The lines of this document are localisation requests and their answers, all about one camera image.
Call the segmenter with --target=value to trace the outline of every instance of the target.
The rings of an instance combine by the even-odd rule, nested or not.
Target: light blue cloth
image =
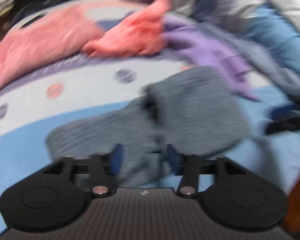
[[[263,176],[289,192],[300,177],[300,132],[263,136],[269,111],[288,103],[285,95],[275,87],[254,91],[261,102],[237,98],[246,114],[251,136],[237,147],[224,153],[240,165]],[[55,127],[76,119],[118,110],[128,102],[93,107],[40,120],[0,137],[0,194],[9,186],[24,179],[50,163],[44,145],[46,135]],[[200,190],[212,184],[212,176],[201,175]],[[180,177],[166,176],[147,187],[178,187]],[[6,228],[0,215],[0,232]]]
[[[243,32],[266,46],[283,65],[300,75],[300,33],[275,9],[269,5],[256,8]]]
[[[264,45],[248,37],[242,38],[230,33],[209,22],[199,23],[196,27],[203,33],[232,45],[249,60],[251,65],[266,75],[291,99],[300,99],[300,76],[276,60],[276,57]]]

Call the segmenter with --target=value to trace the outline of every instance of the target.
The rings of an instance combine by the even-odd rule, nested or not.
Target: bed
[[[75,3],[99,1],[89,12],[96,22],[115,21],[143,4],[122,0],[74,0],[33,14],[14,28],[42,13]],[[180,16],[192,24],[193,21]],[[120,109],[142,95],[142,88],[189,67],[171,55],[116,59],[90,59],[82,54],[60,60],[15,80],[0,91],[0,194],[51,162],[45,137],[67,122]],[[300,178],[300,132],[265,136],[269,112],[288,103],[287,96],[267,77],[248,73],[253,94],[260,102],[235,96],[250,127],[250,134],[222,153],[264,177],[289,194]],[[143,187],[176,188],[180,177],[168,175]],[[199,190],[212,184],[201,175]],[[0,233],[6,228],[0,215]]]

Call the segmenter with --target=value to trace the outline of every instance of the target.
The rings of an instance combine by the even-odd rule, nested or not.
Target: light blue bedsheet
[[[237,98],[249,120],[251,135],[237,147],[224,153],[240,165],[263,176],[289,193],[300,177],[300,132],[263,136],[269,111],[287,103],[286,97],[275,87],[262,87],[254,91],[262,102]],[[44,145],[45,136],[53,128],[69,121],[124,107],[128,102],[93,107],[40,120],[0,137],[0,194],[50,163]],[[146,187],[178,187],[180,177],[167,176]],[[201,175],[200,190],[212,183],[212,176]],[[5,229],[0,215],[0,233]]]

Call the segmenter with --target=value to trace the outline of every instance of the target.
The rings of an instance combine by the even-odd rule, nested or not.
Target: pink cloth
[[[92,57],[131,57],[151,55],[167,43],[162,16],[170,8],[168,0],[157,0],[144,10],[128,16],[105,33],[101,39],[89,41],[82,51]]]
[[[77,53],[104,32],[75,5],[48,14],[24,29],[11,30],[0,42],[0,89],[37,68]]]

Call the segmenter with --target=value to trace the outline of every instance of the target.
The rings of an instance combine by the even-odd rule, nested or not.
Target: circular pad
[[[54,189],[46,187],[32,188],[26,191],[21,201],[29,208],[47,208],[58,201],[59,194]]]
[[[261,178],[229,175],[200,196],[207,214],[219,224],[240,231],[266,231],[283,220],[288,199]]]
[[[71,223],[86,205],[83,191],[59,175],[29,176],[8,188],[0,198],[0,212],[10,227],[46,232]]]

